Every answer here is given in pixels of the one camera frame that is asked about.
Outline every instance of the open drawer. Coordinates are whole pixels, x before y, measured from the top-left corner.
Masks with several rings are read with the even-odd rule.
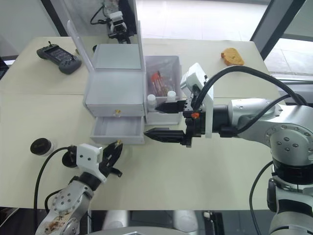
[[[99,144],[144,144],[143,131],[143,117],[96,117],[90,138]]]

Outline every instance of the bread slice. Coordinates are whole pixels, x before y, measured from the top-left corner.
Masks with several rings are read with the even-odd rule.
[[[221,53],[221,57],[224,59],[225,64],[229,65],[244,65],[244,61],[235,48],[227,48]]]

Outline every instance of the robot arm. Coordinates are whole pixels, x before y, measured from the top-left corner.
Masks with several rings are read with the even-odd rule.
[[[48,215],[39,225],[36,235],[79,234],[79,222],[87,212],[94,191],[105,183],[110,173],[121,176],[113,168],[122,152],[119,141],[103,149],[88,144],[77,146],[76,164],[83,172],[56,194]]]
[[[185,133],[154,128],[145,135],[191,147],[193,137],[210,138],[212,133],[219,133],[221,137],[238,137],[268,146],[273,157],[268,207],[277,213],[269,233],[313,234],[313,108],[275,104],[253,125],[244,128],[270,101],[251,98],[213,105],[213,89],[210,89],[202,106],[194,110],[206,80],[200,65],[194,64],[180,85],[189,98],[156,108],[165,113],[182,112],[187,126]]]

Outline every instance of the mirror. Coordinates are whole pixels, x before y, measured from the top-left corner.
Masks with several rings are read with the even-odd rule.
[[[95,69],[141,69],[135,0],[64,0],[64,7]]]

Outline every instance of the remote controller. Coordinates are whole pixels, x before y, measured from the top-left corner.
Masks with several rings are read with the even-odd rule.
[[[77,70],[82,62],[77,56],[72,55],[56,44],[51,44],[37,50],[37,55],[42,59],[48,59],[59,66],[59,70],[65,74],[71,74]]]

